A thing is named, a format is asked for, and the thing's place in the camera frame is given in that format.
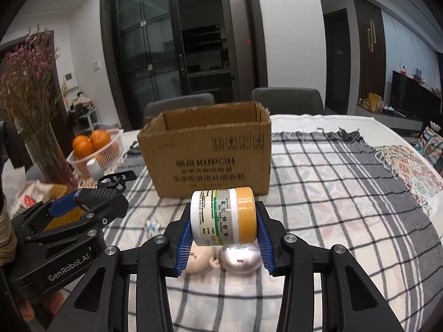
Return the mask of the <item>person's left hand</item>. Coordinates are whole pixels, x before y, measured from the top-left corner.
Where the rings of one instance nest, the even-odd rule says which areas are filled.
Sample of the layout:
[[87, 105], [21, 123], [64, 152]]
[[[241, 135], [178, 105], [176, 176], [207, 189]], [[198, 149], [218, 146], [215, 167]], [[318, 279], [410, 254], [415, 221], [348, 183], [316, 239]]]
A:
[[65, 295], [63, 291], [58, 291], [37, 304], [31, 304], [25, 299], [20, 299], [17, 302], [17, 306], [19, 307], [23, 320], [29, 322], [36, 317], [37, 309], [42, 307], [44, 311], [47, 311], [51, 316], [54, 316], [59, 312], [64, 302]]

